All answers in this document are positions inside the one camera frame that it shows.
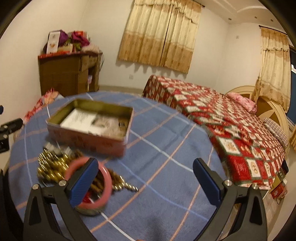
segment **pink fabric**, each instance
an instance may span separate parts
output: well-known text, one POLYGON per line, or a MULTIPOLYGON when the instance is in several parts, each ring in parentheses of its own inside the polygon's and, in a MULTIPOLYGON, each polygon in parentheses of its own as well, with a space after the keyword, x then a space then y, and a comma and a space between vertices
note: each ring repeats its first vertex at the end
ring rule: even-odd
POLYGON ((37 104, 34 106, 34 108, 27 112, 24 118, 24 124, 27 124, 30 118, 35 115, 38 111, 42 110, 43 107, 47 106, 48 104, 51 104, 54 102, 55 98, 59 95, 59 92, 54 91, 54 89, 51 89, 46 92, 45 95, 41 96, 41 98, 38 100, 37 104))
POLYGON ((226 94, 226 96, 238 104, 240 104, 242 107, 244 107, 249 113, 256 114, 257 111, 257 105, 251 101, 250 99, 241 96, 238 93, 230 92, 226 94))

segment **red patterned bedspread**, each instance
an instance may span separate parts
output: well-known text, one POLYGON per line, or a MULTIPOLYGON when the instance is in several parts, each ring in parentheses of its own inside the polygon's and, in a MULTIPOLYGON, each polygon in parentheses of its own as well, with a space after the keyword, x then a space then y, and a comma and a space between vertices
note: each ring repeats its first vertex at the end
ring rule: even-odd
POLYGON ((270 189, 285 152, 259 117, 213 89, 167 77, 152 75, 143 95, 202 126, 235 184, 270 189))

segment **metal screw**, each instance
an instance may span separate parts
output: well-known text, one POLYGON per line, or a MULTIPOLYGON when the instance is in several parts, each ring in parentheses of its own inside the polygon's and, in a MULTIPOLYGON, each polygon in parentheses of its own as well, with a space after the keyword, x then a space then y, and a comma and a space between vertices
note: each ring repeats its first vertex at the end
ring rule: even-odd
POLYGON ((230 187, 232 185, 232 181, 231 180, 225 180, 224 184, 228 187, 230 187))
POLYGON ((32 189, 33 190, 37 190, 39 188, 39 184, 34 184, 33 186, 32 186, 32 189))
POLYGON ((259 186, 256 183, 253 183, 252 184, 252 188, 255 189, 255 190, 257 190, 259 188, 259 186))
POLYGON ((59 186, 63 187, 67 184, 67 181, 66 180, 61 180, 59 181, 59 186))

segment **pillow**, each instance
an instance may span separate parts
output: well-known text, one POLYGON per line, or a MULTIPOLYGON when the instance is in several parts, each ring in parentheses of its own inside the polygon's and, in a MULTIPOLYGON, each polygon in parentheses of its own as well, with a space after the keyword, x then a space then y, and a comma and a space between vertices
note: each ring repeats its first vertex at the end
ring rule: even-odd
POLYGON ((279 140, 283 148, 286 149, 288 146, 288 137, 279 124, 270 118, 264 118, 263 122, 265 123, 267 129, 274 135, 274 137, 279 140))
POLYGON ((240 104, 242 107, 244 107, 249 113, 255 114, 257 111, 257 105, 251 101, 250 99, 241 96, 238 93, 229 92, 226 94, 226 96, 238 104, 240 104))

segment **beige curtain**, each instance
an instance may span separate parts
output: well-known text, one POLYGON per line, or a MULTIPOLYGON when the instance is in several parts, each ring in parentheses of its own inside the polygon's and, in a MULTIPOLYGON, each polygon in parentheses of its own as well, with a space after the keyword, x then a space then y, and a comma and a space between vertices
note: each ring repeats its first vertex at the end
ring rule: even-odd
POLYGON ((201 6, 192 0, 174 1, 160 65, 188 73, 201 6))
POLYGON ((200 13, 193 0, 135 0, 118 58, 188 73, 200 13))
POLYGON ((172 8, 171 0, 135 0, 118 58, 159 66, 172 8))
POLYGON ((278 102, 287 113, 291 96, 291 62, 288 37, 278 31, 261 28, 261 70, 252 95, 278 102))
POLYGON ((290 144, 292 145, 292 147, 296 151, 296 126, 293 130, 292 137, 290 138, 290 144))

